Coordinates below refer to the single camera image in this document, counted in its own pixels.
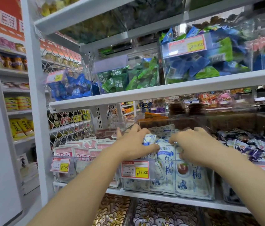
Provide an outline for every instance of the person's right hand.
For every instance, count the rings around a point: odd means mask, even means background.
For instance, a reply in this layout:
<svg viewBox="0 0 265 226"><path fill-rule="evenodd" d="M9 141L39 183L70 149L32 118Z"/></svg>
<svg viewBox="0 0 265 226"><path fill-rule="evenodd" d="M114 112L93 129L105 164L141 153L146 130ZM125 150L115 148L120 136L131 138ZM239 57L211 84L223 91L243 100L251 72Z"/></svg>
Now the person's right hand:
<svg viewBox="0 0 265 226"><path fill-rule="evenodd" d="M183 151L180 158L198 166L213 167L222 160L228 147L209 135L203 128L196 127L172 134L169 143L177 142Z"/></svg>

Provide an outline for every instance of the metal mesh panel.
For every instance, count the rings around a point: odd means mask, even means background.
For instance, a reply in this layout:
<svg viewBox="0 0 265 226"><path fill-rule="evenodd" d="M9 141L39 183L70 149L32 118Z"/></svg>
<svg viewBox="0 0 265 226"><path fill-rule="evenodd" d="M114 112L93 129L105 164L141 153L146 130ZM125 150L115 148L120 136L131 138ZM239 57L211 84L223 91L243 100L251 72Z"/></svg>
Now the metal mesh panel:
<svg viewBox="0 0 265 226"><path fill-rule="evenodd" d="M91 79L88 67L84 65L80 55L55 43L52 45L53 47L44 45L41 47L44 73L70 68L73 74L83 72L87 79ZM54 99L48 96L47 101L51 102ZM51 147L94 135L91 112L87 109L56 114L48 111L48 125Z"/></svg>

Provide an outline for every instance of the person's left hand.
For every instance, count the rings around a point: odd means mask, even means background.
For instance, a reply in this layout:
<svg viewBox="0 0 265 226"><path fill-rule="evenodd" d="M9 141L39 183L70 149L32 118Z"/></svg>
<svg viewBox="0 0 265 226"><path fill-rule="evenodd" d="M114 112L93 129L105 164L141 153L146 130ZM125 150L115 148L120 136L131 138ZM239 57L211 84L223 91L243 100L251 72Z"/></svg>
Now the person's left hand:
<svg viewBox="0 0 265 226"><path fill-rule="evenodd" d="M158 151L160 149L158 144L142 145L146 134L150 134L150 131L146 128L141 129L137 124L134 124L130 130L127 129L124 135L117 128L117 140L111 148L121 156L122 161L138 159Z"/></svg>

